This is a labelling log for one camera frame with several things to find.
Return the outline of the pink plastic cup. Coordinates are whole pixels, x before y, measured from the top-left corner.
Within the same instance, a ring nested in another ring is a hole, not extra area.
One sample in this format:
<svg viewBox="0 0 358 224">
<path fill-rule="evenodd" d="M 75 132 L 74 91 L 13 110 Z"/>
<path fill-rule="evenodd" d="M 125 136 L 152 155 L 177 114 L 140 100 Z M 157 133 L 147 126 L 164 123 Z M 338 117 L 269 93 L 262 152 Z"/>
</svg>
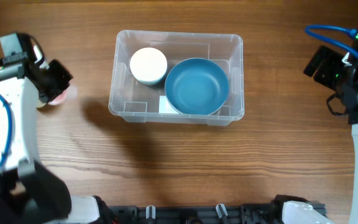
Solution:
<svg viewBox="0 0 358 224">
<path fill-rule="evenodd" d="M 78 88 L 75 85 L 70 85 L 61 95 L 58 95 L 54 100 L 48 103 L 42 103 L 39 101 L 37 103 L 37 108 L 42 108 L 46 105 L 57 106 L 62 104 L 67 100 L 74 100 L 78 95 Z"/>
</svg>

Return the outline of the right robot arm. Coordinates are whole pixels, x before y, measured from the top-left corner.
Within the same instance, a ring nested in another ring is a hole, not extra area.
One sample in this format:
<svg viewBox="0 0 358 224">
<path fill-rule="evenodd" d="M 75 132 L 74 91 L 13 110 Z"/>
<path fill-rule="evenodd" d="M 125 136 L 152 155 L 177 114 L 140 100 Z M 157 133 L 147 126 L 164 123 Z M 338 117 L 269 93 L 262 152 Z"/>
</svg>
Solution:
<svg viewBox="0 0 358 224">
<path fill-rule="evenodd" d="M 345 50 L 341 55 L 321 46 L 304 69 L 312 77 L 334 91 L 328 99 L 339 99 L 344 105 L 343 115 L 352 126 L 354 143 L 354 186 L 349 223 L 358 223 L 358 29 L 346 29 L 329 25 L 309 25 L 305 32 L 325 43 Z"/>
</svg>

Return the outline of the dark blue plate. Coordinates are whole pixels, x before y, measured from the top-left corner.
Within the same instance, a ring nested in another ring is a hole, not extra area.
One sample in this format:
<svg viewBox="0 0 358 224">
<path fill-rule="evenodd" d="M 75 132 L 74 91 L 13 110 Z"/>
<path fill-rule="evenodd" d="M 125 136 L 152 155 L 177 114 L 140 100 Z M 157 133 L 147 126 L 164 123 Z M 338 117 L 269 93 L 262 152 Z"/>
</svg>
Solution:
<svg viewBox="0 0 358 224">
<path fill-rule="evenodd" d="M 165 79 L 165 96 L 181 114 L 211 115 L 229 95 L 224 70 L 204 58 L 189 58 L 175 65 Z"/>
</svg>

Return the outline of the pink plastic bowl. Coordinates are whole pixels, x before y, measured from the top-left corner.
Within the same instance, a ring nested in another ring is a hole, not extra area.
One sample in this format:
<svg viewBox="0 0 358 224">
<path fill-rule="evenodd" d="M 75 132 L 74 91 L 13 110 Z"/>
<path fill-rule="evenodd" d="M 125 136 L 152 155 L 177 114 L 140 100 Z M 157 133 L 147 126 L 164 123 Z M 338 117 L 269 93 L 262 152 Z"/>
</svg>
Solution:
<svg viewBox="0 0 358 224">
<path fill-rule="evenodd" d="M 134 78 L 139 81 L 141 77 L 164 76 L 167 72 L 168 62 L 160 50 L 146 47 L 133 54 L 129 66 Z"/>
</svg>

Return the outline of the light blue plastic bowl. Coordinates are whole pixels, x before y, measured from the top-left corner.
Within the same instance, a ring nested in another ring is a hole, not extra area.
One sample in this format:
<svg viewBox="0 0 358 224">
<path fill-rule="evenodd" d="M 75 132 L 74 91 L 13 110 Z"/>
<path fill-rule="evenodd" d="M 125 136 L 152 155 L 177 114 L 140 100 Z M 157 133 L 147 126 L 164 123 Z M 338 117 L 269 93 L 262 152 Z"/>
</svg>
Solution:
<svg viewBox="0 0 358 224">
<path fill-rule="evenodd" d="M 140 82 L 143 83 L 144 85 L 157 85 L 159 83 L 161 83 L 162 81 L 164 81 L 164 79 L 166 78 L 166 76 L 158 76 L 158 77 L 151 77 L 151 76 L 146 76 L 146 77 L 141 77 L 140 78 Z"/>
</svg>

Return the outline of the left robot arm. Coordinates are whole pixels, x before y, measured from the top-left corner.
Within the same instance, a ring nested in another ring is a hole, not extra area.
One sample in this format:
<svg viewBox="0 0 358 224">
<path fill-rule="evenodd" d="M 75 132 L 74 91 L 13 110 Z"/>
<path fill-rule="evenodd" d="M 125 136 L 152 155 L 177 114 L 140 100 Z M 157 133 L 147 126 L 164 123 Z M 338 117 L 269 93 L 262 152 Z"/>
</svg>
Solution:
<svg viewBox="0 0 358 224">
<path fill-rule="evenodd" d="M 0 44 L 0 223 L 103 223 L 98 198 L 72 196 L 40 161 L 37 108 L 62 95 L 71 74 L 29 34 Z"/>
</svg>

